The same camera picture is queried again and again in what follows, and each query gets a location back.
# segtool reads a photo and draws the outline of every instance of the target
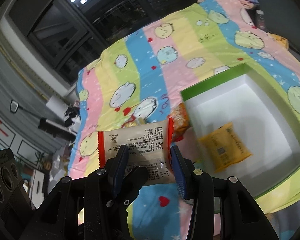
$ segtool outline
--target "speaker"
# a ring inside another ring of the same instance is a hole
[[[19,239],[35,207],[23,188],[23,179],[10,149],[0,151],[0,239]]]

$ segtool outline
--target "red package edge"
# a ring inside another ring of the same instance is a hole
[[[172,142],[172,136],[173,136],[173,119],[172,116],[170,116],[168,119],[168,140],[167,140],[169,161],[171,160],[170,145]],[[105,141],[103,138],[103,132],[98,132],[98,149],[99,149],[99,167],[103,168],[106,165]]]
[[[98,148],[99,148],[99,167],[103,168],[106,165],[105,141],[103,132],[98,132]]]

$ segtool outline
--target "yellow packet in box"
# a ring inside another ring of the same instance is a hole
[[[215,165],[215,172],[220,172],[252,155],[234,132],[232,122],[200,138],[199,141],[207,148]]]

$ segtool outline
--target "bolt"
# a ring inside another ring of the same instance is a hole
[[[195,175],[201,175],[201,174],[203,173],[203,171],[200,170],[200,169],[195,169],[195,170],[193,171],[193,173],[194,173]]]
[[[113,201],[109,200],[106,204],[107,207],[112,207],[113,206]]]
[[[229,181],[231,181],[232,183],[237,183],[237,182],[238,182],[238,179],[237,179],[236,177],[234,177],[234,176],[231,176],[231,177],[229,178]]]
[[[66,176],[61,179],[62,183],[68,183],[70,181],[70,177]]]
[[[97,169],[96,172],[98,175],[102,175],[102,174],[106,173],[106,170],[105,169]]]

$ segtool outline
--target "colorful striped blanket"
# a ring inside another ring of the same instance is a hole
[[[300,63],[257,29],[237,0],[193,4],[117,41],[79,73],[82,125],[69,175],[84,177],[99,167],[98,130],[117,129],[138,117],[164,120],[181,102],[181,90],[243,62],[263,67],[285,91],[300,89]],[[300,111],[298,103],[295,109]],[[177,144],[185,157],[200,163],[191,129]],[[287,201],[300,192],[300,183],[295,187]],[[265,212],[279,208],[276,199],[262,205]],[[173,183],[143,187],[128,210],[131,235],[186,239],[191,210]]]

